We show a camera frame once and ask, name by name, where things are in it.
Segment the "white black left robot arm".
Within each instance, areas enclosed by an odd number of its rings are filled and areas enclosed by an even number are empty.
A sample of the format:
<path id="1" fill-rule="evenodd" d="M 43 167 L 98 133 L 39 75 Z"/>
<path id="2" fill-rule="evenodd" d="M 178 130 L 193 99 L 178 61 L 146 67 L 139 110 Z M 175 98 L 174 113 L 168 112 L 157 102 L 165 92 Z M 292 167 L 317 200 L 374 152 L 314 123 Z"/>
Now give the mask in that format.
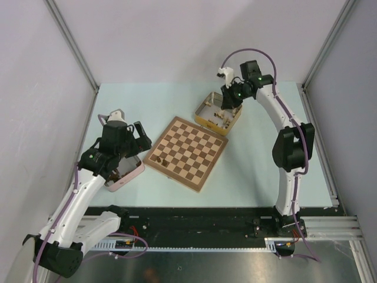
<path id="1" fill-rule="evenodd" d="M 80 157 L 74 181 L 48 223 L 24 242 L 34 244 L 34 266 L 27 282 L 36 282 L 43 267 L 64 278 L 75 274 L 84 255 L 103 238 L 130 230 L 128 210 L 111 205 L 92 225 L 78 229 L 92 198 L 114 176 L 122 159 L 151 149 L 151 140 L 139 121 L 107 120 L 102 135 Z"/>

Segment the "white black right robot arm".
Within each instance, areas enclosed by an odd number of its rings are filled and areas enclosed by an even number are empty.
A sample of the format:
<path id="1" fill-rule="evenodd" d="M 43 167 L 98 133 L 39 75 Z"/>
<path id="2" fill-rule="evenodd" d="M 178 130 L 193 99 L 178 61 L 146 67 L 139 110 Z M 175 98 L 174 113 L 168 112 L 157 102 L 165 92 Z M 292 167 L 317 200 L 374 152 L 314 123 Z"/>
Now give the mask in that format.
<path id="1" fill-rule="evenodd" d="M 279 191 L 273 216 L 267 223 L 259 222 L 277 236 L 300 232 L 299 191 L 301 177 L 309 170 L 312 158 L 315 128 L 303 123 L 292 113 L 281 98 L 276 76 L 262 74 L 257 61 L 247 61 L 240 66 L 242 80 L 237 82 L 230 67 L 221 66 L 218 77 L 224 79 L 221 87 L 222 110 L 234 110 L 247 98 L 255 99 L 266 111 L 277 130 L 272 157 L 279 169 Z"/>

